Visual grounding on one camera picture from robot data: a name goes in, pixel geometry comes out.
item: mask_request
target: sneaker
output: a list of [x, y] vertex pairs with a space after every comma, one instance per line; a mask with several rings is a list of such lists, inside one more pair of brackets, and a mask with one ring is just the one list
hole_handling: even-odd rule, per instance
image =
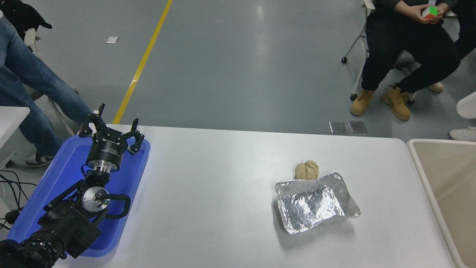
[[363, 116], [368, 104], [374, 97], [375, 91], [362, 90], [350, 107], [350, 113], [355, 116]]
[[453, 129], [449, 132], [449, 135], [456, 141], [476, 142], [476, 127]]
[[44, 155], [40, 151], [36, 151], [36, 153], [27, 159], [27, 166], [31, 167], [40, 167], [49, 165], [53, 161], [54, 156], [51, 155]]
[[405, 104], [408, 95], [410, 95], [408, 92], [400, 93], [400, 88], [395, 85], [390, 86], [390, 89], [382, 95], [382, 100], [390, 106], [393, 115], [402, 121], [410, 119], [410, 110]]
[[445, 87], [441, 82], [438, 82], [436, 84], [433, 84], [428, 87], [431, 91], [436, 92], [436, 93], [442, 93]]

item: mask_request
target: chair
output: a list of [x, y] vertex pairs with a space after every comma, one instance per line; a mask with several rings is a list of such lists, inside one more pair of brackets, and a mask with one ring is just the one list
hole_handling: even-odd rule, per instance
[[[35, 54], [38, 56], [40, 60], [43, 60], [43, 57], [40, 52], [40, 46], [38, 45], [38, 40], [40, 40], [40, 36], [36, 33], [34, 28], [28, 29], [25, 33], [25, 44], [31, 49], [32, 46], [35, 48]], [[30, 97], [32, 98], [33, 101], [36, 101], [40, 97], [43, 96], [42, 93], [36, 91], [35, 89], [25, 85], [25, 88], [27, 89], [28, 93], [30, 94]], [[52, 101], [51, 98], [48, 97], [48, 102], [50, 103], [51, 108], [53, 109], [54, 113], [56, 116], [59, 118], [61, 123], [64, 125], [66, 130], [68, 131], [70, 136], [74, 136], [75, 133], [73, 130], [70, 128], [70, 126], [66, 123], [66, 120], [64, 119], [63, 115], [60, 113], [58, 110], [56, 104]]]
[[[354, 40], [354, 42], [352, 43], [352, 45], [350, 46], [349, 50], [347, 51], [347, 53], [344, 55], [344, 57], [342, 57], [342, 59], [340, 60], [341, 63], [343, 64], [346, 64], [347, 63], [347, 56], [349, 55], [349, 53], [352, 51], [352, 49], [354, 48], [355, 44], [357, 43], [357, 41], [360, 39], [362, 41], [362, 48], [364, 50], [364, 61], [362, 63], [362, 67], [360, 68], [360, 71], [357, 75], [357, 79], [356, 79], [356, 82], [354, 84], [354, 88], [352, 89], [352, 93], [350, 95], [350, 100], [351, 101], [354, 101], [357, 96], [358, 96], [358, 85], [360, 83], [360, 80], [362, 79], [362, 71], [364, 69], [364, 65], [365, 65], [365, 61], [367, 60], [368, 58], [368, 45], [367, 45], [367, 42], [366, 42], [366, 37], [365, 37], [365, 27], [367, 25], [367, 16], [373, 11], [375, 10], [375, 5], [373, 3], [374, 1], [373, 0], [363, 0], [362, 1], [362, 7], [365, 8], [365, 21], [364, 21], [364, 26], [362, 27], [362, 30], [360, 31], [359, 35], [357, 36], [357, 38]], [[394, 68], [396, 69], [399, 69], [401, 71], [403, 71], [405, 73], [405, 75], [409, 75], [413, 70], [411, 70], [411, 66], [413, 63], [415, 63], [415, 59], [413, 58], [413, 56], [408, 53], [407, 51], [403, 50], [397, 61], [395, 62], [394, 64]], [[408, 104], [413, 104], [415, 102], [415, 97], [416, 97], [416, 93], [412, 94], [411, 98], [407, 101]]]

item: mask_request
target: white shoe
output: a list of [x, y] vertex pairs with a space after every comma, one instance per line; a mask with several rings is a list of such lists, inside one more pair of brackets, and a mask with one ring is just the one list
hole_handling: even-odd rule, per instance
[[428, 86], [428, 88], [433, 91], [433, 92], [436, 92], [436, 93], [442, 93], [443, 90], [445, 89], [445, 87], [443, 86], [443, 84], [441, 82], [438, 82], [436, 84], [433, 84], [431, 86]]
[[453, 129], [449, 132], [452, 139], [465, 142], [476, 142], [476, 127], [469, 126], [463, 129]]
[[40, 151], [36, 151], [36, 153], [30, 157], [28, 157], [26, 163], [27, 166], [31, 167], [40, 167], [49, 165], [53, 161], [54, 156], [51, 155], [44, 155]]

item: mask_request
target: person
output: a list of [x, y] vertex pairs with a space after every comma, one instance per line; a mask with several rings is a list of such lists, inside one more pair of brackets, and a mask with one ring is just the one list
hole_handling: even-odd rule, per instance
[[[45, 166], [53, 160], [62, 140], [54, 133], [48, 117], [30, 98], [23, 83], [50, 97], [76, 123], [82, 123], [91, 110], [69, 85], [28, 49], [17, 29], [2, 12], [11, 12], [11, 6], [5, 5], [8, 2], [0, 2], [0, 105], [30, 109], [20, 124], [20, 131], [35, 145], [37, 152], [26, 160], [26, 164], [32, 167]], [[24, 5], [18, 0], [13, 2]], [[34, 9], [26, 10], [27, 14], [23, 15], [37, 18], [37, 29], [42, 23], [38, 20], [41, 16]]]
[[[459, 22], [458, 40], [455, 45], [461, 58], [464, 58], [476, 48], [476, 0], [460, 0], [452, 10]], [[473, 102], [470, 105], [474, 107], [476, 97], [474, 93], [471, 96]], [[476, 142], [476, 127], [453, 129], [449, 135], [454, 140]]]
[[441, 20], [456, 3], [457, 0], [441, 0], [436, 6], [438, 15], [425, 19], [421, 12], [429, 7], [428, 0], [375, 1], [376, 9], [366, 25], [369, 57], [362, 71], [362, 91], [350, 107], [353, 115], [365, 113], [375, 90], [403, 49], [421, 66], [382, 95], [399, 120], [410, 119], [406, 100], [411, 93], [443, 80], [457, 69], [460, 55]]
[[[456, 105], [456, 111], [463, 118], [476, 118], [476, 92], [461, 99]], [[468, 126], [463, 129], [453, 129], [449, 132], [449, 135], [457, 141], [476, 142], [476, 127]]]

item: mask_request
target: sleeve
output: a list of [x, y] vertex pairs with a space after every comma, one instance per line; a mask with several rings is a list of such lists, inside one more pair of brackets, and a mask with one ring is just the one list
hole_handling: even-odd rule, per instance
[[455, 7], [456, 4], [458, 4], [459, 0], [443, 0], [439, 1], [439, 4], [445, 3], [449, 6], [449, 10], [452, 10], [453, 7]]
[[387, 9], [387, 10], [394, 10], [395, 6], [400, 2], [401, 0], [376, 0], [375, 2], [378, 2], [378, 4]]

